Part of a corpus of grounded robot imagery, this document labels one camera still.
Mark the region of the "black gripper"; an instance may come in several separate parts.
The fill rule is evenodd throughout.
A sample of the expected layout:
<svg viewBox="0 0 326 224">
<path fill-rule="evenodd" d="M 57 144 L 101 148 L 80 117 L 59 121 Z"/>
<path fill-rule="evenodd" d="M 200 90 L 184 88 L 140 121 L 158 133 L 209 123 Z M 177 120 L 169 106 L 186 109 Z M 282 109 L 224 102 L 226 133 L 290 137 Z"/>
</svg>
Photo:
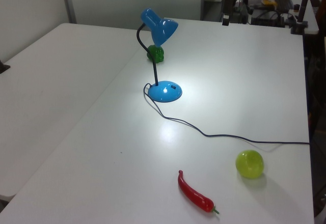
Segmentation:
<svg viewBox="0 0 326 224">
<path fill-rule="evenodd" d="M 230 15 L 233 13 L 233 8 L 236 4 L 237 0 L 222 0 L 222 13 L 223 13 L 223 20 L 222 25 L 228 26 L 230 23 Z M 242 3 L 248 5 L 249 0 L 242 0 Z M 247 14 L 243 15 L 240 14 L 238 17 L 238 23 L 241 24 L 248 24 L 249 16 Z"/>
</svg>

